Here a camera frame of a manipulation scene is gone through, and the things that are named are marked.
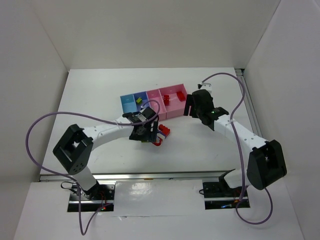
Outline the red flower printed lego piece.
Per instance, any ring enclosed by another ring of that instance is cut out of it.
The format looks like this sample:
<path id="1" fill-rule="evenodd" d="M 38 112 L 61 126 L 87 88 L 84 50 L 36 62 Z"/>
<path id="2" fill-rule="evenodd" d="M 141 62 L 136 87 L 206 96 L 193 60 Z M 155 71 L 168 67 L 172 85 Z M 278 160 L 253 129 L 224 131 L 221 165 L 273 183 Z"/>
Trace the red flower printed lego piece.
<path id="1" fill-rule="evenodd" d="M 153 144 L 158 147 L 162 144 L 162 142 L 163 140 L 161 138 L 158 138 L 155 142 L 153 142 Z"/>

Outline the white lego brick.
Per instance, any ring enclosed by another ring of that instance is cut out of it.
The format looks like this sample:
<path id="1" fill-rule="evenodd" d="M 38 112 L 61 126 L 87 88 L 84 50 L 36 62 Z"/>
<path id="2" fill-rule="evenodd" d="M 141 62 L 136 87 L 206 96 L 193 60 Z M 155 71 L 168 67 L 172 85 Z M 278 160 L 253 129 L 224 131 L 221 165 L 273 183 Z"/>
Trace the white lego brick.
<path id="1" fill-rule="evenodd" d="M 162 132 L 158 133 L 158 137 L 161 138 L 162 140 L 165 140 L 167 138 L 167 136 L 165 134 L 163 134 Z"/>

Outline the red stepped lego brick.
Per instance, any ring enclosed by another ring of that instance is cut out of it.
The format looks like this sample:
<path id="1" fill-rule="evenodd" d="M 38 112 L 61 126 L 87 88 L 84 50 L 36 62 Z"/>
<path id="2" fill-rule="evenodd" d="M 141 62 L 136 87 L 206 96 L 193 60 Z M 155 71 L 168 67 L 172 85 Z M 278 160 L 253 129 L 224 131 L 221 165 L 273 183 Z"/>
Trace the red stepped lego brick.
<path id="1" fill-rule="evenodd" d="M 170 130 L 168 127 L 166 127 L 165 125 L 163 125 L 163 124 L 160 124 L 160 125 L 158 126 L 158 129 L 161 130 L 162 133 L 163 133 L 164 135 L 166 135 L 166 137 L 171 133 L 171 130 Z"/>

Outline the small red lego brick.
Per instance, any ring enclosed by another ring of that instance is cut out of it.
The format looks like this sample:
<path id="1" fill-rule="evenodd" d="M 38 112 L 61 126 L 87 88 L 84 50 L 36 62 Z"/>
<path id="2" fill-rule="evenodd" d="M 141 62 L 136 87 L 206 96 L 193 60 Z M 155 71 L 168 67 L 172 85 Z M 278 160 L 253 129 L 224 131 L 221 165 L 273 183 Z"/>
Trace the small red lego brick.
<path id="1" fill-rule="evenodd" d="M 163 103 L 165 106 L 169 106 L 170 105 L 170 96 L 165 94 L 163 95 Z"/>

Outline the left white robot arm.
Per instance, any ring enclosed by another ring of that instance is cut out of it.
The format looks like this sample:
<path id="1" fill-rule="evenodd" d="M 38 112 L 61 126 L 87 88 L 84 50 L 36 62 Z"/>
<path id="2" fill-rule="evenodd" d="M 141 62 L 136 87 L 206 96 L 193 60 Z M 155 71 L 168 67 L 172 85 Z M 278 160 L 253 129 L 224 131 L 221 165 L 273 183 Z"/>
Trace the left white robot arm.
<path id="1" fill-rule="evenodd" d="M 53 154 L 67 173 L 77 181 L 81 190 L 93 199 L 105 189 L 88 167 L 91 152 L 120 138 L 154 143 L 157 133 L 157 114 L 147 106 L 141 111 L 124 113 L 118 119 L 98 126 L 81 128 L 77 124 L 70 125 L 55 145 Z"/>

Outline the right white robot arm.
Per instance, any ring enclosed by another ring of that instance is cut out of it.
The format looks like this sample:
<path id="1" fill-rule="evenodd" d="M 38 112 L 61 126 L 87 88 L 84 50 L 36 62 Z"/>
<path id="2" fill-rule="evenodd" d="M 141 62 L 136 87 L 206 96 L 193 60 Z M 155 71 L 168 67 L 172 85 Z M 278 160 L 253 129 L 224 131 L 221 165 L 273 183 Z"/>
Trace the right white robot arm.
<path id="1" fill-rule="evenodd" d="M 253 186 L 263 190 L 287 175 L 281 144 L 268 141 L 245 128 L 222 107 L 215 107 L 213 97 L 200 89 L 186 96 L 184 115 L 226 137 L 241 148 L 240 168 L 223 173 L 218 182 L 222 190 Z"/>

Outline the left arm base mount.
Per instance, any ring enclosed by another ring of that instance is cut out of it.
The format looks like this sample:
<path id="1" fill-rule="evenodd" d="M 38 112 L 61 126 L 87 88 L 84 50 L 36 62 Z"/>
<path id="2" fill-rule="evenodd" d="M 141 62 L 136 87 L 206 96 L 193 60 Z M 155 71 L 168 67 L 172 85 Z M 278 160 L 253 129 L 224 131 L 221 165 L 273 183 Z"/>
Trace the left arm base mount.
<path id="1" fill-rule="evenodd" d="M 69 200 L 67 205 L 68 213 L 79 212 L 79 196 L 77 194 L 77 185 L 72 181 L 63 181 L 60 184 L 63 190 L 69 191 Z M 114 211 L 114 198 L 116 183 L 114 181 L 107 181 L 100 183 L 101 189 L 98 190 L 94 196 L 89 196 L 81 190 L 81 212 L 95 212 L 98 208 L 103 207 L 101 212 Z"/>

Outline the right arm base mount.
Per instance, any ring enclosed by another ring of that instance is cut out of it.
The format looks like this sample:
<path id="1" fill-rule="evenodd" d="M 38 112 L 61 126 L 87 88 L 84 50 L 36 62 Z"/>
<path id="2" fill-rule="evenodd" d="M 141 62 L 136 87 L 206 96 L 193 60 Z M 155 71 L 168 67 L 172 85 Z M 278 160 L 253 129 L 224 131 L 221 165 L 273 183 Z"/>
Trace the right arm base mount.
<path id="1" fill-rule="evenodd" d="M 248 193 L 244 193 L 243 202 L 240 202 L 242 188 L 230 188 L 225 182 L 224 176 L 231 171 L 203 172 L 202 188 L 198 193 L 204 198 L 205 210 L 235 209 L 237 204 L 239 208 L 250 207 Z"/>

